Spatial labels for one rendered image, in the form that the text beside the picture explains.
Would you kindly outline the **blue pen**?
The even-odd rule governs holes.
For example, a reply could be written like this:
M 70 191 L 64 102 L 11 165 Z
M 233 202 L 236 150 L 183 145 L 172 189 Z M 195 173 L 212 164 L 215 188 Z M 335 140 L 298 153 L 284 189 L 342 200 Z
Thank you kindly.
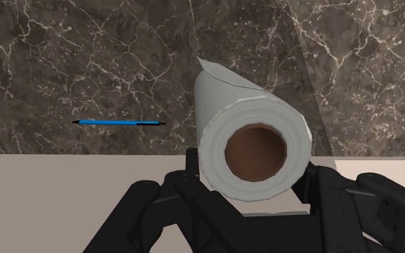
M 166 125 L 165 122 L 161 121 L 116 121 L 116 120 L 75 120 L 72 121 L 74 124 L 81 125 L 107 125 L 107 126 L 160 126 Z

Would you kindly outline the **white paper towel roll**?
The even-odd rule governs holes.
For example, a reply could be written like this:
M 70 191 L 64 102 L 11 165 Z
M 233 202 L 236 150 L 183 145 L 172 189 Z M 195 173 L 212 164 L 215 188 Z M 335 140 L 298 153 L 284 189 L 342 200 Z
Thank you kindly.
M 194 84 L 199 166 L 228 198 L 253 202 L 287 191 L 311 159 L 312 135 L 284 100 L 219 63 L 200 59 Z

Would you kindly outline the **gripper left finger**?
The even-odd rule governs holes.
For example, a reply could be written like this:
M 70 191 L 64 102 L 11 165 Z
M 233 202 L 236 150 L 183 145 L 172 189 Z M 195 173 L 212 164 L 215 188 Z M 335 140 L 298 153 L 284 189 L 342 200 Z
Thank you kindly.
M 83 253 L 150 253 L 174 224 L 192 253 L 276 253 L 263 232 L 200 181 L 195 148 L 187 150 L 184 170 L 168 173 L 162 184 L 131 184 Z

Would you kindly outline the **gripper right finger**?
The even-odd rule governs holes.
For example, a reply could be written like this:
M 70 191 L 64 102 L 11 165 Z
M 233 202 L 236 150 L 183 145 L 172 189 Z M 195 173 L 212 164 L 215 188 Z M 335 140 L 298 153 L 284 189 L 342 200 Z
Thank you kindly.
M 309 163 L 293 185 L 320 222 L 323 253 L 405 253 L 405 187 L 374 173 L 350 180 Z

